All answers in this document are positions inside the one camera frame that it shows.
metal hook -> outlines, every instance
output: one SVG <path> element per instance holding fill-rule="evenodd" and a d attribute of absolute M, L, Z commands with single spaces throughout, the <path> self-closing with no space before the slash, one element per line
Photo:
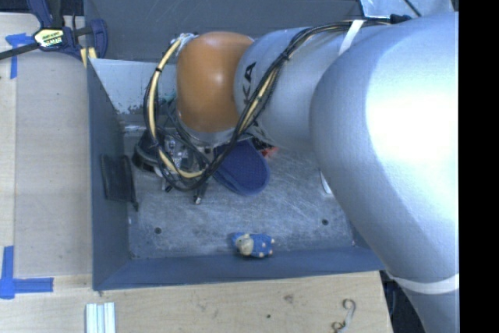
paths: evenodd
<path fill-rule="evenodd" d="M 356 303 L 353 299 L 344 299 L 343 308 L 345 308 L 348 313 L 346 314 L 345 320 L 343 322 L 333 322 L 332 327 L 334 333 L 346 333 L 349 328 L 350 321 L 352 320 L 353 313 L 356 310 Z"/>

table surface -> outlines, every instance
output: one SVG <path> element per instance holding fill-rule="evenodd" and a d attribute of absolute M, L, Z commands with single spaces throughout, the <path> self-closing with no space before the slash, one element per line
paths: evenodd
<path fill-rule="evenodd" d="M 37 28 L 30 14 L 0 13 L 0 51 L 10 48 L 6 35 L 32 34 Z M 19 75 L 11 80 L 11 60 L 0 62 L 0 257 L 4 246 L 15 244 L 17 278 L 54 276 L 55 280 L 54 292 L 0 299 L 0 331 L 84 331 L 87 303 L 114 302 L 119 333 L 331 332 L 331 324 L 346 317 L 343 300 L 352 299 L 356 310 L 350 332 L 393 332 L 376 271 L 93 291 L 89 181 L 88 172 L 82 170 L 88 157 L 88 132 L 81 133 L 85 120 L 74 115 L 75 107 L 82 118 L 87 109 L 81 98 L 72 96 L 86 95 L 83 64 L 38 50 L 21 55 L 18 63 Z M 55 81 L 59 87 L 51 87 Z M 67 157 L 67 151 L 83 161 L 63 167 L 56 161 L 43 164 L 47 154 L 53 152 L 53 160 Z"/>

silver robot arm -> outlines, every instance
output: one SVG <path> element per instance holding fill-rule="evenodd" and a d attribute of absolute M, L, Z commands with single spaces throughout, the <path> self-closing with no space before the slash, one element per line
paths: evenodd
<path fill-rule="evenodd" d="M 313 151 L 336 200 L 427 333 L 454 333 L 457 49 L 454 12 L 395 25 L 276 31 L 254 42 L 205 34 L 180 52 L 175 117 L 193 146 L 230 147 L 244 133 Z M 189 90 L 196 85 L 206 92 Z M 216 162 L 180 172 L 202 179 Z M 170 175 L 179 172 L 173 169 Z"/>

bin floor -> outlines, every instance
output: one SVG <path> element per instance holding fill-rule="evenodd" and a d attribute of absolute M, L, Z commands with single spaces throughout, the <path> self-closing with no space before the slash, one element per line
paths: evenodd
<path fill-rule="evenodd" d="M 132 149 L 136 140 L 129 137 L 126 147 Z M 267 233 L 275 238 L 274 251 L 351 246 L 349 221 L 334 197 L 324 192 L 314 157 L 279 149 L 268 162 L 271 179 L 263 192 L 241 196 L 212 179 L 197 205 L 191 193 L 166 193 L 159 176 L 133 166 L 140 209 L 129 206 L 130 256 L 231 253 L 234 232 Z"/>

small toy figure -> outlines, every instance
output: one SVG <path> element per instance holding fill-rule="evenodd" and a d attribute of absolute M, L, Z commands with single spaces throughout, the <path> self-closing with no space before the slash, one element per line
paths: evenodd
<path fill-rule="evenodd" d="M 237 247 L 239 252 L 244 256 L 263 258 L 272 255 L 272 244 L 275 240 L 269 235 L 263 233 L 234 233 L 232 243 Z"/>

